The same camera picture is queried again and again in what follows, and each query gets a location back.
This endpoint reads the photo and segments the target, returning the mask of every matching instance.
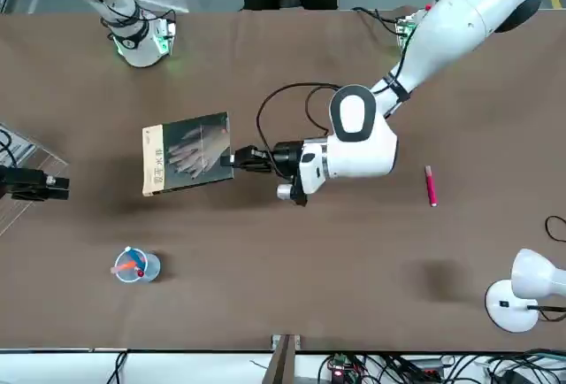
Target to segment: brown table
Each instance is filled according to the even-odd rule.
[[[542,226],[566,210],[566,16],[541,12],[426,82],[391,119],[393,174],[327,183],[307,208],[277,179],[142,196],[142,131],[226,111],[233,145],[258,143],[256,109],[294,81],[371,85],[397,49],[353,12],[180,18],[174,57],[125,65],[96,16],[0,17],[2,120],[70,165],[68,202],[37,204],[0,238],[1,347],[261,349],[563,348],[566,327],[496,328],[486,288],[522,247],[566,265]],[[271,142],[317,135],[307,91],[268,107]],[[328,121],[330,94],[312,112]],[[440,200],[429,207],[424,165]],[[163,279],[120,284],[128,245]]]

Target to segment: orange pen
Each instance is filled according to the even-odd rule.
[[[134,269],[136,267],[137,265],[132,260],[131,262],[124,263],[123,265],[111,267],[110,272],[116,274],[120,271],[125,271],[126,269]]]

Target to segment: pink pen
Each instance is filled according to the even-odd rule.
[[[436,200],[436,191],[434,190],[434,178],[432,177],[432,169],[428,165],[424,168],[426,173],[426,190],[428,191],[428,201],[431,203],[431,207],[436,207],[438,202]]]

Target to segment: plastic cup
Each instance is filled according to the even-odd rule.
[[[143,275],[140,276],[138,274],[140,269],[131,268],[117,272],[116,277],[126,284],[133,284],[134,282],[152,282],[159,275],[159,271],[161,271],[161,262],[155,254],[146,253],[140,249],[126,247],[126,249],[116,258],[114,266],[118,267],[132,261],[132,258],[128,255],[129,250],[135,250],[143,262],[143,269],[141,269],[143,271]]]

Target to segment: white lamp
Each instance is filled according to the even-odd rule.
[[[510,333],[524,333],[537,325],[539,312],[528,306],[538,305],[536,300],[515,296],[511,280],[498,280],[486,292],[487,314],[495,325]]]
[[[513,293],[519,298],[566,296],[566,271],[557,269],[539,253],[522,249],[511,271]]]
[[[487,289],[487,314],[505,331],[524,333],[537,324],[540,311],[566,312],[563,307],[539,306],[535,300],[552,294],[566,296],[566,271],[539,253],[522,249],[513,263],[511,279],[499,280]],[[566,315],[550,321],[564,318]]]

